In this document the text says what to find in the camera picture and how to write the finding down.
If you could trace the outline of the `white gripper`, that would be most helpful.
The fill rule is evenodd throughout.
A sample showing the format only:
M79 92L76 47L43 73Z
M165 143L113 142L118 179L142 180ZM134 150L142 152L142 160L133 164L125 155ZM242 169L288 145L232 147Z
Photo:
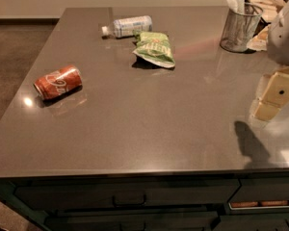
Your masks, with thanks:
M289 65L289 0L270 25L268 56L279 64ZM289 103L289 66L261 77L252 115L263 121L273 119Z

